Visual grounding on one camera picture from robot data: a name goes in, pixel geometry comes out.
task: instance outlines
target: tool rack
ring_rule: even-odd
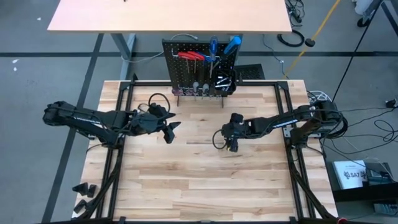
[[[234,64],[237,51],[231,53],[213,69],[210,78],[211,62],[206,60],[185,60],[178,57],[179,52],[198,52],[202,55],[209,55],[208,41],[181,41],[181,40],[162,40],[164,56],[169,70],[170,80],[173,87],[173,94],[176,96],[200,96],[200,97],[227,97],[227,91],[217,91],[215,83],[219,76],[230,77],[233,82],[236,80]],[[219,41],[216,57],[220,59],[221,53],[229,42]],[[196,92],[193,83],[198,82]],[[208,84],[208,92],[203,91],[203,85]]]

